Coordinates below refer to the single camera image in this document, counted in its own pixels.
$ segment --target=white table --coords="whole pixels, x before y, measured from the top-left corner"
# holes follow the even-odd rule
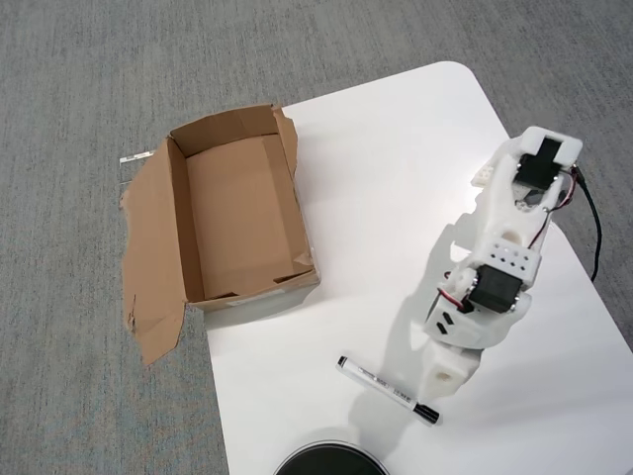
[[[231,475],[270,475],[327,438],[361,445],[392,475],[631,469],[633,356],[556,226],[532,309],[433,404],[442,427],[334,369],[344,353],[415,393],[420,323],[472,237],[470,179],[507,138],[472,72],[441,62],[284,112],[322,283],[208,315]]]

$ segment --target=red wire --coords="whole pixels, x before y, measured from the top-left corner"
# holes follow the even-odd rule
[[[561,201],[561,204],[558,206],[555,206],[552,211],[560,210],[564,206],[569,205],[570,202],[572,201],[572,196],[574,196],[574,192],[576,191],[576,183],[578,181],[578,175],[574,173],[571,176],[572,176],[572,185],[570,186],[570,189],[567,192],[567,195],[565,196],[563,201]]]
[[[560,210],[561,208],[566,207],[572,202],[572,197],[574,196],[574,192],[576,191],[576,183],[578,182],[578,174],[572,172],[570,173],[570,176],[572,177],[572,185],[570,186],[570,189],[568,190],[567,195],[565,195],[565,198],[563,198],[563,201],[561,201],[559,205],[552,208],[552,211]],[[536,234],[536,236],[534,237],[530,245],[527,247],[528,249],[532,248],[532,246],[534,245],[534,242],[536,242],[536,240],[543,234],[543,231],[545,231],[545,228],[547,227],[547,219],[550,217],[550,214],[552,213],[552,211],[549,211],[547,215],[545,215],[545,221],[543,222],[543,226],[541,226],[541,229],[538,230],[538,233]]]
[[[437,291],[439,292],[439,295],[444,297],[446,300],[448,300],[455,307],[457,307],[460,310],[464,310],[464,304],[462,304],[459,300],[457,300],[455,297],[450,295],[448,292],[446,292],[443,289],[437,289]]]

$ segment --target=black cable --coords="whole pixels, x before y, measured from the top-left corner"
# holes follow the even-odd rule
[[[587,197],[589,207],[591,208],[593,220],[595,221],[595,230],[597,233],[597,239],[595,241],[595,254],[593,255],[593,273],[591,274],[591,282],[593,282],[595,280],[595,276],[597,275],[597,269],[600,261],[600,249],[602,248],[602,225],[600,224],[600,218],[597,215],[597,209],[595,208],[593,198],[591,197],[591,194],[589,193],[589,190],[587,188],[585,176],[577,166],[575,167],[575,170],[578,176],[578,184],[583,189],[583,192]]]

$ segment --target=wire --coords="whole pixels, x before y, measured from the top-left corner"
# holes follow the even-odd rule
[[[570,185],[570,189],[567,191],[567,195],[563,198],[560,204],[556,205],[552,211],[560,210],[561,208],[565,208],[572,202],[572,197],[574,196],[574,192],[576,191],[576,184],[578,182],[578,174],[573,172],[570,174],[572,177],[572,184]]]
[[[600,217],[597,213],[597,208],[595,207],[593,198],[591,197],[591,194],[589,193],[585,176],[583,175],[583,173],[581,172],[581,169],[577,165],[574,165],[574,167],[572,168],[571,176],[572,176],[572,186],[570,187],[570,190],[567,192],[567,196],[565,196],[565,198],[563,199],[563,201],[561,201],[560,204],[558,204],[552,210],[547,212],[547,215],[545,215],[543,226],[541,227],[540,230],[538,230],[538,233],[536,234],[536,236],[534,237],[534,239],[532,240],[532,242],[527,248],[528,249],[531,248],[532,245],[534,245],[534,242],[536,242],[539,239],[539,237],[543,234],[543,231],[547,227],[547,222],[552,212],[560,210],[561,208],[564,208],[571,203],[572,197],[574,196],[574,191],[576,191],[576,185],[578,184],[578,186],[581,187],[581,189],[585,193],[585,196],[587,197],[589,207],[591,208],[591,214],[593,215],[593,220],[595,221],[596,239],[595,239],[595,252],[593,253],[593,272],[591,273],[591,282],[593,282],[595,280],[595,277],[597,276],[597,271],[600,265],[600,251],[602,250],[602,225],[600,224]]]
[[[561,208],[565,208],[567,205],[569,205],[572,202],[572,197],[574,196],[574,192],[576,191],[576,184],[579,181],[579,174],[577,173],[575,168],[572,168],[572,173],[570,173],[570,176],[572,177],[572,184],[570,185],[570,189],[567,191],[567,195],[565,195],[565,198],[563,198],[563,201],[561,201],[558,205],[556,205],[554,208],[552,208],[550,211],[547,212],[547,214],[545,215],[545,220],[543,220],[543,226],[541,226],[541,229],[538,230],[538,233],[536,233],[536,236],[532,239],[530,245],[527,247],[528,249],[532,248],[534,243],[539,239],[539,237],[545,231],[545,228],[547,228],[547,222],[552,212],[558,211]]]
[[[464,304],[462,304],[459,300],[457,300],[455,297],[450,295],[444,289],[437,289],[437,291],[439,292],[439,295],[444,297],[446,300],[448,300],[451,304],[453,304],[459,310],[464,310]]]
[[[593,220],[595,221],[595,231],[597,236],[595,240],[595,253],[593,254],[593,272],[591,273],[591,282],[593,282],[595,280],[595,276],[597,275],[597,270],[600,262],[600,250],[602,249],[602,225],[600,224],[600,217],[597,214],[597,209],[595,208],[593,198],[591,197],[591,194],[589,193],[589,190],[587,188],[585,176],[578,167],[576,167],[575,170],[578,175],[578,184],[583,192],[585,192],[589,207],[591,208],[591,213],[593,214]]]
[[[541,229],[538,230],[538,233],[536,234],[536,236],[534,237],[534,239],[532,240],[532,242],[530,243],[530,245],[527,247],[528,249],[531,249],[532,246],[534,245],[534,242],[536,242],[536,240],[543,234],[543,232],[545,231],[545,228],[547,227],[547,220],[549,220],[550,215],[552,214],[551,211],[548,211],[547,214],[545,215],[545,220],[543,220],[543,226],[541,226]]]

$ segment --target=gray carpet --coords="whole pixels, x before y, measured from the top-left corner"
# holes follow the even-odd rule
[[[150,368],[122,325],[118,157],[438,60],[474,70],[511,135],[585,141],[596,287],[631,344],[632,24],[628,0],[0,2],[0,472],[226,474],[202,316]],[[557,221],[590,270],[585,199]]]

